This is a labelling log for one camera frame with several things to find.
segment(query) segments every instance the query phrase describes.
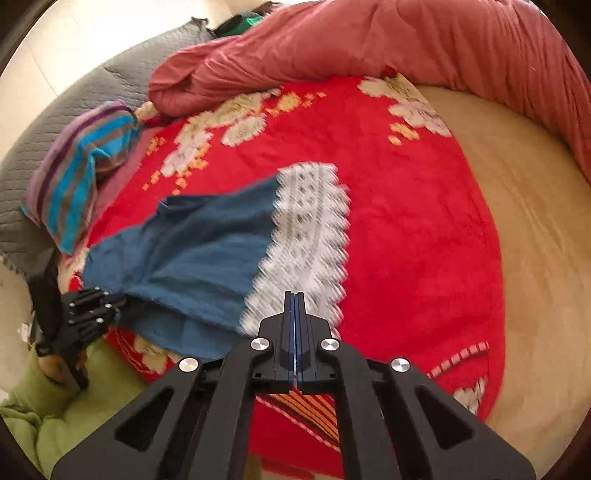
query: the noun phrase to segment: white lace trim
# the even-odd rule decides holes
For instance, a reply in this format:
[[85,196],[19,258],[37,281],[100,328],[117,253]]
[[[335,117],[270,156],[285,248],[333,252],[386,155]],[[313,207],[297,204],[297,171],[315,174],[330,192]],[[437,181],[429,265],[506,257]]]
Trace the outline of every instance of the white lace trim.
[[306,311],[328,320],[338,335],[349,242],[346,188],[337,184],[333,164],[296,164],[280,169],[277,180],[272,244],[246,297],[242,333],[255,336],[262,319],[282,312],[290,290],[304,292]]

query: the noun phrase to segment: blue cloth with white lace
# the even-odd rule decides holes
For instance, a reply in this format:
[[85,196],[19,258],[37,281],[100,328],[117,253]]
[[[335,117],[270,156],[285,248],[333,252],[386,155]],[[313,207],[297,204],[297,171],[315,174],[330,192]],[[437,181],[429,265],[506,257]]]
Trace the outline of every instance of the blue cloth with white lace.
[[297,164],[238,192],[168,197],[90,249],[82,281],[128,296],[120,326],[204,361],[256,335],[286,290],[338,320],[348,198],[333,169]]

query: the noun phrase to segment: green cloth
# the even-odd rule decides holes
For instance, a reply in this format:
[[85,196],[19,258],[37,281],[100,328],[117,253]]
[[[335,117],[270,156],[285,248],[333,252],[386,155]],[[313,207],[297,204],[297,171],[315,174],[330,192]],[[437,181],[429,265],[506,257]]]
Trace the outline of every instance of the green cloth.
[[47,478],[63,455],[147,386],[104,340],[87,352],[88,389],[75,393],[50,381],[32,349],[25,376],[0,406],[17,443]]
[[259,23],[263,18],[265,17],[262,17],[260,15],[257,15],[255,17],[243,17],[243,19],[237,26],[218,36],[221,38],[230,37],[231,35],[242,35],[246,30],[254,27],[257,23]]

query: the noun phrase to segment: tiled floor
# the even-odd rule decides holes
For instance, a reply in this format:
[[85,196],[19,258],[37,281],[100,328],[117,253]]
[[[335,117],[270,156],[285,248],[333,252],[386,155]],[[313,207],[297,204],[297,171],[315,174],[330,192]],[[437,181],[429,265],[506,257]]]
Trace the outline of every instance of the tiled floor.
[[[215,27],[263,2],[57,0],[33,26],[0,76],[0,163],[37,115],[95,66],[191,17],[209,18],[210,26]],[[26,284],[3,265],[0,305],[0,389],[9,391],[25,367],[27,350],[17,330],[28,321],[30,303]]]

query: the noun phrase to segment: metal screw head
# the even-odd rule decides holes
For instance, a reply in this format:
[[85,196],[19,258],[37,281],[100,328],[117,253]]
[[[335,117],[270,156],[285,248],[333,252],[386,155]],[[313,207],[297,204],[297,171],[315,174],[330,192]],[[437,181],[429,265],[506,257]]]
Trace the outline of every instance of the metal screw head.
[[255,338],[251,342],[251,347],[254,350],[267,350],[271,343],[266,338]]
[[392,370],[403,373],[407,372],[410,368],[410,362],[405,358],[395,358],[390,363],[390,366],[392,367]]
[[325,338],[320,342],[320,346],[329,352],[334,352],[338,347],[340,347],[340,343],[338,340],[334,338]]
[[183,358],[178,363],[178,367],[183,372],[194,372],[198,366],[199,366],[199,362],[194,358]]

